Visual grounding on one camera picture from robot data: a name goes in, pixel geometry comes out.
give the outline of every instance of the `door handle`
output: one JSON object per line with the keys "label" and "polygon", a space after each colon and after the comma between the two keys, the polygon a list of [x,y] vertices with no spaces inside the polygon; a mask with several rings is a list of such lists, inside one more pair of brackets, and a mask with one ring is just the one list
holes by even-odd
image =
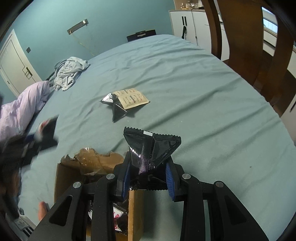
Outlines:
{"label": "door handle", "polygon": [[27,69],[27,71],[29,72],[29,74],[30,74],[31,76],[33,76],[32,73],[31,73],[31,71],[28,69],[28,67],[26,67],[26,69]]}

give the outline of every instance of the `white door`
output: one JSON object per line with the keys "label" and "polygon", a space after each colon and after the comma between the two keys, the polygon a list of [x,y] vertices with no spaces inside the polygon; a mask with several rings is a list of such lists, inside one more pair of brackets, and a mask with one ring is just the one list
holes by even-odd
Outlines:
{"label": "white door", "polygon": [[0,51],[0,74],[16,97],[28,86],[41,81],[23,52],[14,30]]}
{"label": "white door", "polygon": [[191,11],[170,11],[170,19],[172,22],[173,34],[175,36],[182,37],[183,26],[185,26],[187,33],[184,35],[184,39],[196,44]]}

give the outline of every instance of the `light blue cloth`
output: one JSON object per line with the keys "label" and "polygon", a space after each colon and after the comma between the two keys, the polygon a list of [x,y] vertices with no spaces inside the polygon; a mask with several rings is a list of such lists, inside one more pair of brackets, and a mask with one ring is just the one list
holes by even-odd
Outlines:
{"label": "light blue cloth", "polygon": [[54,89],[58,91],[62,89],[66,91],[77,80],[83,70],[89,67],[87,60],[77,57],[70,57],[67,60],[58,62],[54,68],[54,75],[50,78],[50,82],[54,78]]}
{"label": "light blue cloth", "polygon": [[[125,155],[123,129],[129,126],[181,136],[175,163],[200,181],[223,181],[270,241],[282,234],[296,211],[296,149],[253,87],[213,55],[171,35],[124,44],[89,63],[68,91],[53,94],[31,129],[59,115],[59,145],[22,172],[19,207],[35,224],[38,202],[54,204],[61,157],[83,147]],[[112,123],[112,110],[100,100],[127,88],[151,102]],[[142,240],[179,240],[183,203],[173,203],[167,191],[147,191],[145,198]]]}

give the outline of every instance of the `white label sticker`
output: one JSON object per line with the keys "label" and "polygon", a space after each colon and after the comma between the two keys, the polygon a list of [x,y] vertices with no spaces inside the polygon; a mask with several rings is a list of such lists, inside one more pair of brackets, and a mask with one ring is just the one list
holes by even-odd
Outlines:
{"label": "white label sticker", "polygon": [[144,131],[143,134],[148,135],[148,136],[152,136],[153,135],[153,133],[148,132],[148,131]]}
{"label": "white label sticker", "polygon": [[29,227],[29,225],[22,218],[18,218],[14,222],[20,230]]}

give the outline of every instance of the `black snack bag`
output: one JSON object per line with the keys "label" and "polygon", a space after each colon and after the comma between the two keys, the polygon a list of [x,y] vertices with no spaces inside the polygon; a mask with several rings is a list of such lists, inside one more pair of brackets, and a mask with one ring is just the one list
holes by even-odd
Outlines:
{"label": "black snack bag", "polygon": [[121,231],[116,232],[122,233],[125,236],[128,235],[128,214],[124,213],[120,218],[117,219],[117,226]]}
{"label": "black snack bag", "polygon": [[131,189],[166,190],[165,160],[181,144],[181,137],[129,127],[123,135],[129,145]]}
{"label": "black snack bag", "polygon": [[115,94],[109,93],[102,100],[101,103],[112,106],[113,117],[112,121],[116,122],[122,117],[125,117],[127,111],[123,108],[118,97]]}

